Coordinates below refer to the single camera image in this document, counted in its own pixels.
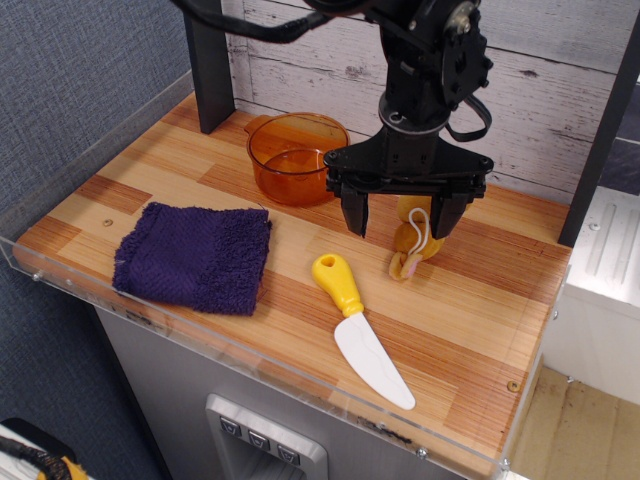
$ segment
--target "toy knife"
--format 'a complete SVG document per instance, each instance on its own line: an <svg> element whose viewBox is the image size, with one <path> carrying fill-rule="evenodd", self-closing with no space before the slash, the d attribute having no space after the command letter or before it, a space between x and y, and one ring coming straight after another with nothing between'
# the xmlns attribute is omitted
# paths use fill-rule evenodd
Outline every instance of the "toy knife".
<svg viewBox="0 0 640 480"><path fill-rule="evenodd" d="M362 313L364 305L347 261L328 253L313 262L311 272L346 317L336 327L334 337L349 365L384 398L411 410L416 400Z"/></svg>

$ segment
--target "black post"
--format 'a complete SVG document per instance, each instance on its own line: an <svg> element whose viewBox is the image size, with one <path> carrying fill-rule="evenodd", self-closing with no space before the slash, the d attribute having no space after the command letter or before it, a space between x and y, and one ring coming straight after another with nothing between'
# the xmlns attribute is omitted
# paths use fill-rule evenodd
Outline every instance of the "black post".
<svg viewBox="0 0 640 480"><path fill-rule="evenodd" d="M220 1L207 8L222 12ZM200 130L209 134L235 111L227 42L223 32L184 17Z"/></svg>
<svg viewBox="0 0 640 480"><path fill-rule="evenodd" d="M602 114L600 126L596 132L589 157L585 163L578 182L576 193L573 196L569 213L564 222L564 227L558 240L562 245L573 247L578 239L582 222L587 216L587 210L595 194L600 176L604 170L611 146L620 128L622 117L631 99L633 88L640 73L640 14L636 18L635 26L629 37L629 43L622 57L618 75L613 83L609 101Z"/></svg>

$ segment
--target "white plastic blade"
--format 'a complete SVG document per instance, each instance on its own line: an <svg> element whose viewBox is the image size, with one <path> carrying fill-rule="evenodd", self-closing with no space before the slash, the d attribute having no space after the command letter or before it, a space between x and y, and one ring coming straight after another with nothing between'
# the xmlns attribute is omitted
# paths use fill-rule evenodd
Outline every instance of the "white plastic blade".
<svg viewBox="0 0 640 480"><path fill-rule="evenodd" d="M416 406L411 390L362 313L343 320L334 337L349 365L371 388L400 408Z"/></svg>

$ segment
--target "purple towel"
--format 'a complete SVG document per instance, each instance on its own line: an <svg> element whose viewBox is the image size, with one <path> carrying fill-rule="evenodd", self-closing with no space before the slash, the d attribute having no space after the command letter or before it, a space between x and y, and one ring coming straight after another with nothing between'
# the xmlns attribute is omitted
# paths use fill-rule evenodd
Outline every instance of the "purple towel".
<svg viewBox="0 0 640 480"><path fill-rule="evenodd" d="M116 252L113 286L201 312L251 315L269 252L268 216L150 203Z"/></svg>

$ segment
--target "white string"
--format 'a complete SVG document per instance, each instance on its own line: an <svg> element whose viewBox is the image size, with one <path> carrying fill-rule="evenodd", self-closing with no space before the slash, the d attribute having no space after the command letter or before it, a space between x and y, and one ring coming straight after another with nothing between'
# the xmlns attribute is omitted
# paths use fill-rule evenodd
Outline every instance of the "white string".
<svg viewBox="0 0 640 480"><path fill-rule="evenodd" d="M416 212L420 212L424 216L424 223L425 223L424 238L422 238L422 230L413 221L413 214L416 213ZM411 226L418 233L418 241L413 246L413 248L411 250L409 250L409 253L407 253L407 256L411 256L414 253L419 252L420 250L422 250L424 247L427 246L427 242L429 241L429 215L427 215L427 212L425 212L424 209L422 209L420 207L416 207L416 208L414 208L413 210L411 210L409 212L409 223L411 224Z"/></svg>

